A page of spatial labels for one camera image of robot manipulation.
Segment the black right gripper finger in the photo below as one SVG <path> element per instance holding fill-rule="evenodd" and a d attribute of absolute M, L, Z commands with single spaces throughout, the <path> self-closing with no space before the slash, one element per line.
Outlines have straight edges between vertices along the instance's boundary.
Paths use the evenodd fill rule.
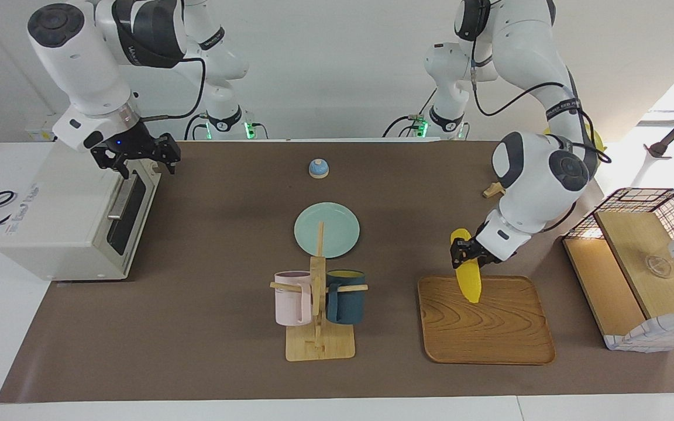
<path fill-rule="evenodd" d="M 91 155 L 96 164 L 102 170 L 112 170 L 120 173 L 123 179 L 129 179 L 129 170 L 126 166 L 128 157 L 126 154 L 117 153 L 112 156 L 109 155 L 107 147 L 96 146 L 91 149 Z"/>
<path fill-rule="evenodd" d="M 160 162 L 166 166 L 171 175 L 175 175 L 177 163 L 181 160 L 181 151 L 171 133 L 163 133 L 158 138 L 158 152 Z"/>

